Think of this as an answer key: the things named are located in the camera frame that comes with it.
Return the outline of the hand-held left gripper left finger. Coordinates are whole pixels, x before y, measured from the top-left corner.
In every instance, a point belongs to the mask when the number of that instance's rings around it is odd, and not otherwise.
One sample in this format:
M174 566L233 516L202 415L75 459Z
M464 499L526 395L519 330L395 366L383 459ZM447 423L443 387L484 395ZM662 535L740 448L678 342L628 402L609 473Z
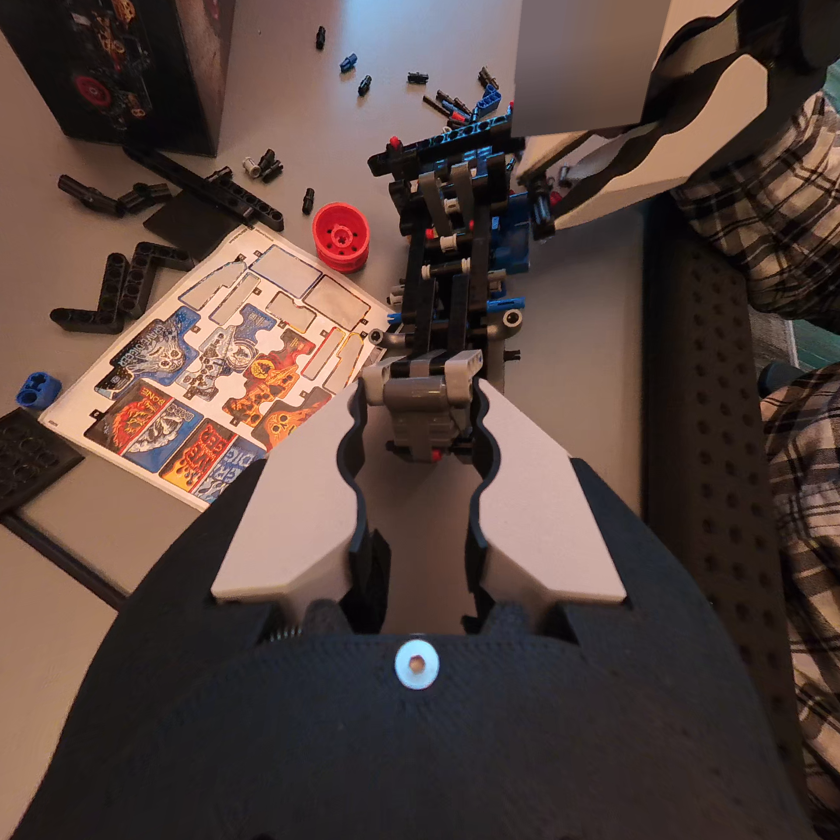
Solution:
M382 630L392 553L356 481L367 417L363 385L350 385L270 450L213 582L217 601L275 603L296 622L330 600L356 633Z

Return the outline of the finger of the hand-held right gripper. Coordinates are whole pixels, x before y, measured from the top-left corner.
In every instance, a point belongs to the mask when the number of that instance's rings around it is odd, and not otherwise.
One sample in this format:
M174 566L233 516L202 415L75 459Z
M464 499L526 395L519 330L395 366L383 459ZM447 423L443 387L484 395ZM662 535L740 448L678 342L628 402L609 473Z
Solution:
M513 135L518 179L544 172L592 133L633 127L645 103L739 47L730 1L525 1Z
M766 109L768 72L749 55L718 59L678 85L659 121L638 127L588 154L556 206L557 231L668 192L686 183Z

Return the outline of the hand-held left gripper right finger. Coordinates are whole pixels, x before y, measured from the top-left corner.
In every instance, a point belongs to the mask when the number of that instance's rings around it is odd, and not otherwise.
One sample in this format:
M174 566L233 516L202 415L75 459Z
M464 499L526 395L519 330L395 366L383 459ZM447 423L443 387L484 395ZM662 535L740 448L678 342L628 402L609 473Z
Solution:
M568 452L487 380L470 406L472 466L466 580L477 633L499 604L542 631L557 605L615 606L627 592Z

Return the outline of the pile of small toy pins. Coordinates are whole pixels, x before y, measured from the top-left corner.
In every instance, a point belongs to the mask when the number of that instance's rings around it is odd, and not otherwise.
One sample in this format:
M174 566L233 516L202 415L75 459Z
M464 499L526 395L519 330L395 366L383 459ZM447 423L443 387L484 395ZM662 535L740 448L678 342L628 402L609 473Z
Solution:
M424 93L422 102L428 108L446 117L450 129L471 123L481 123L498 115L502 96L498 79L488 66L480 67L477 82L481 87L482 96L472 106L461 98L448 95L441 89L437 89L433 96Z

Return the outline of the toy car chassis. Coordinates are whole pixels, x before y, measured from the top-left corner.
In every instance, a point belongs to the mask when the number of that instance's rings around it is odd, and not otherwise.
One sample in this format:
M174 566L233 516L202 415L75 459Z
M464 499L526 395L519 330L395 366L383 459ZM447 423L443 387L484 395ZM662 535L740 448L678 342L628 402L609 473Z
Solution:
M391 326L371 337L393 352L364 373L365 398L392 419L388 448L406 460L467 459L473 448L474 383L503 391L505 364L520 353L507 341L522 328L524 297L508 280L530 268L534 236L553 231L551 182L513 190L525 140L504 115L458 124L414 143L391 138L369 159L389 175L389 193L408 253L393 288Z

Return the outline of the person's right forearm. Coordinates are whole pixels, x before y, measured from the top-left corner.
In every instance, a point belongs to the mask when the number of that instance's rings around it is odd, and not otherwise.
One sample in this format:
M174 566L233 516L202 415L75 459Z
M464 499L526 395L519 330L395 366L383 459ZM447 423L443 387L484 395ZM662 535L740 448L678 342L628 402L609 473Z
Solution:
M819 90L759 153L671 192L758 312L838 333L839 121Z

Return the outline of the grey desk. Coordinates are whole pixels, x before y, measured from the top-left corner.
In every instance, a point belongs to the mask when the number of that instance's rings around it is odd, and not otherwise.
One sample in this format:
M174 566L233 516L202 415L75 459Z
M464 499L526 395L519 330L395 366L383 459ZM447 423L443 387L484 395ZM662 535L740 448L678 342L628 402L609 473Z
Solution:
M215 161L177 155L200 174L247 155L278 153L284 175L255 188L284 214L285 236L314 251L301 213L305 189L317 206L347 202L371 225L371 254L356 277L383 299L401 275L406 242L398 234L387 181L371 176L369 156L393 135L423 139L442 123L407 86L411 70L430 88L475 102L486 65L504 94L515 88L519 2L237 2L224 120ZM323 53L315 47L327 30ZM355 73L340 62L358 56ZM372 85L358 97L359 81ZM121 150L78 143L52 115L2 38L2 414L26 376L45 371L72 384L104 354L109 336L60 330L56 307L95 303L108 253L130 254L152 239L139 219L90 213L61 193L58 175L115 196L146 176ZM572 230L531 250L531 269L511 280L525 295L512 346L506 395L573 456L585 459L625 503L639 509L641 259L639 206ZM455 526L438 534L410 515L447 483L466 501L477 476L448 460L420 469L384 451L386 418L371 415L360 483L371 522L393 547L386 632L449 633L471 608ZM95 455L24 510L37 528L131 591L196 511ZM2 836L10 834L37 789L92 656L115 612L2 528Z

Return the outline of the black perforated pad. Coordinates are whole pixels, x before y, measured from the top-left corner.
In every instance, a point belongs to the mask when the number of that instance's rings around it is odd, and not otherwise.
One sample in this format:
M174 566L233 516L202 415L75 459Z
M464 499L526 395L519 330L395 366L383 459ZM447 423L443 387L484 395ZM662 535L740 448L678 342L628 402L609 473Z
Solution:
M745 282L666 193L647 207L643 287L644 519L728 631L804 802Z

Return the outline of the small dark pins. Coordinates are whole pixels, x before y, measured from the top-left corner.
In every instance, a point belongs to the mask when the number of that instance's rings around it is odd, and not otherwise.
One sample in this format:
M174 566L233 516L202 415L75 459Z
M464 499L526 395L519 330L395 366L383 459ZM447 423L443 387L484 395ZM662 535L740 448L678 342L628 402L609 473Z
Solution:
M323 53L326 49L327 44L327 30L326 28L321 25L318 28L316 38L315 38L315 47L319 53ZM350 53L346 57L344 57L341 62L339 63L339 74L342 78L350 78L356 69L356 65L358 64L358 56L355 53ZM372 76L370 74L365 75L360 81L358 85L358 97L365 98L370 90L372 85Z

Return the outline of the black square grid plate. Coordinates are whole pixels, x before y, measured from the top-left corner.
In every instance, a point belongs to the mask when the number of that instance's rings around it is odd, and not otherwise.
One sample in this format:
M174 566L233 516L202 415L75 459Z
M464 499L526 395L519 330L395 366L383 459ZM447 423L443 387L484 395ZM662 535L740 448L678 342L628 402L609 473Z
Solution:
M1 515L26 505L84 456L22 407L1 417Z

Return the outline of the blue small toy connector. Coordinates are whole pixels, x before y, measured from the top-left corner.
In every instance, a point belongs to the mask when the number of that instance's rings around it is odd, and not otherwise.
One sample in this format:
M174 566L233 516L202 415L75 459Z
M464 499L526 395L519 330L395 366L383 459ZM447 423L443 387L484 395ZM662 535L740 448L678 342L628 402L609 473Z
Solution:
M37 371L31 373L16 394L18 406L41 412L52 406L62 391L62 383L54 376Z

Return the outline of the red toy wheel hub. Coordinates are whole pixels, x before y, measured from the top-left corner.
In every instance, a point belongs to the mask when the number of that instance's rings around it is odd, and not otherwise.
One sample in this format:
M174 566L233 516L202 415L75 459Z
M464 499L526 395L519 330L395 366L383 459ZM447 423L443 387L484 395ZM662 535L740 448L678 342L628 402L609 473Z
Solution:
M370 253L371 229L353 205L330 203L315 214L311 232L321 262L342 274L364 267Z

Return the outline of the black angled toy panel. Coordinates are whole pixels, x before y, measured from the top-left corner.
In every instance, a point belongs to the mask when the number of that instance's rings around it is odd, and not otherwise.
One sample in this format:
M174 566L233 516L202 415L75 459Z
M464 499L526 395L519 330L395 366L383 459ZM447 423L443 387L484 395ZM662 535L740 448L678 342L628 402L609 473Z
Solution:
M241 226L262 225L277 234L285 229L282 212L237 184L227 166L200 176L156 150L124 145L122 151L166 185L177 187L178 193L143 226L196 261L208 257Z

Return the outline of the black toy connector piece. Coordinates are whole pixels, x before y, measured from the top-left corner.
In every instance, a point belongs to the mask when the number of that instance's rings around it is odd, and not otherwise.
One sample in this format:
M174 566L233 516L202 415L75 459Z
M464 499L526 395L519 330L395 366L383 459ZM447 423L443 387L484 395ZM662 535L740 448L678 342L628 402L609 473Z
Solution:
M117 218L138 215L173 198L169 186L165 183L136 182L128 192L118 198L107 196L65 174L58 178L57 186L63 193L93 212Z

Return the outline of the black toy set box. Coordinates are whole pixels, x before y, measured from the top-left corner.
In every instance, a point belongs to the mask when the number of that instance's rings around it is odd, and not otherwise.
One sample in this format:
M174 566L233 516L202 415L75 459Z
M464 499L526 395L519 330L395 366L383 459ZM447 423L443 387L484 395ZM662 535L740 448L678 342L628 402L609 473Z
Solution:
M215 156L235 1L2 1L1 29L63 134Z

